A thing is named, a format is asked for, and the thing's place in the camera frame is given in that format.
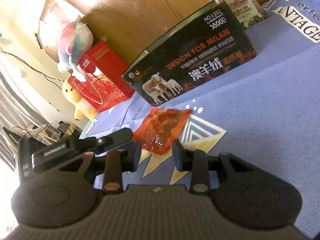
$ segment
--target pink and blue plush toy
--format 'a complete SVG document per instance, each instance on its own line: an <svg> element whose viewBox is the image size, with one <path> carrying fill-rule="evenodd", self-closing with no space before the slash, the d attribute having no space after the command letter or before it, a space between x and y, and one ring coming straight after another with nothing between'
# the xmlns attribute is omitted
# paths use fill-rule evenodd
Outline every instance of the pink and blue plush toy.
<svg viewBox="0 0 320 240"><path fill-rule="evenodd" d="M86 24L81 22L78 16L74 22L67 24L60 34L58 42L58 70L67 72L73 70L72 75L81 82L85 82L87 77L78 66L84 54L91 49L93 35Z"/></svg>

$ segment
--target orange snack packet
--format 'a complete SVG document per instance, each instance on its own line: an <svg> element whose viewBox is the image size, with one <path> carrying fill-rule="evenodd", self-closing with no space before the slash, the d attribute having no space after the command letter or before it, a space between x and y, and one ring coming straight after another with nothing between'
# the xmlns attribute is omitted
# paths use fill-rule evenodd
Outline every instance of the orange snack packet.
<svg viewBox="0 0 320 240"><path fill-rule="evenodd" d="M140 140L142 148L162 155L170 150L172 141L178 139L191 110L152 108L132 140Z"/></svg>

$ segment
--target blue fabric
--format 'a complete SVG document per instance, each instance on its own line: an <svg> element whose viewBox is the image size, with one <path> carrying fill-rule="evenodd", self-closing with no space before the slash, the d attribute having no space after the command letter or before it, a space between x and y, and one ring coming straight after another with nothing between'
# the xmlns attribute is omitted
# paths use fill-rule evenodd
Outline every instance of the blue fabric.
<svg viewBox="0 0 320 240"><path fill-rule="evenodd" d="M320 12L320 0L271 0L263 8L268 19L247 30L257 57L160 108L203 108L193 114L225 130L210 151L230 152L293 184L303 207L295 226L309 237L320 231L320 44L315 44L272 12L294 6L315 24L302 1ZM136 130L151 106L137 93L98 115L87 136L101 137L122 127ZM124 174L124 184L168 184L174 167L169 158L142 178L148 159L135 173ZM212 186L218 185L215 174ZM178 181L188 185L190 174Z"/></svg>

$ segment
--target yellow duck plush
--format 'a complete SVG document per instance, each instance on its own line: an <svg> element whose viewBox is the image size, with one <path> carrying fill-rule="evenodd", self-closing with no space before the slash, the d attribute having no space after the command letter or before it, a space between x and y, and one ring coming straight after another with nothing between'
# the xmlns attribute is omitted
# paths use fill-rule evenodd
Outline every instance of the yellow duck plush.
<svg viewBox="0 0 320 240"><path fill-rule="evenodd" d="M68 83L68 80L62 85L62 93L76 107L75 119L81 120L83 116L86 116L89 120L93 121L98 111Z"/></svg>

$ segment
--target plush toy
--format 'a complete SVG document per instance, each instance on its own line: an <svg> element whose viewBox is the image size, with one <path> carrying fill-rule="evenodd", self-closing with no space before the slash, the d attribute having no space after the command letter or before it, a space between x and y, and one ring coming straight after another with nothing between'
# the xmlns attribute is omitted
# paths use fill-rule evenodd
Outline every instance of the plush toy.
<svg viewBox="0 0 320 240"><path fill-rule="evenodd" d="M86 116L89 120L93 121L98 111L68 83L68 80L62 85L62 93L76 107L75 119L80 120L83 116Z"/></svg>
<svg viewBox="0 0 320 240"><path fill-rule="evenodd" d="M87 77L78 66L83 55L91 49L93 35L86 24L81 22L78 16L74 22L67 24L60 34L58 42L58 70L67 72L73 70L72 75L81 82L85 82Z"/></svg>

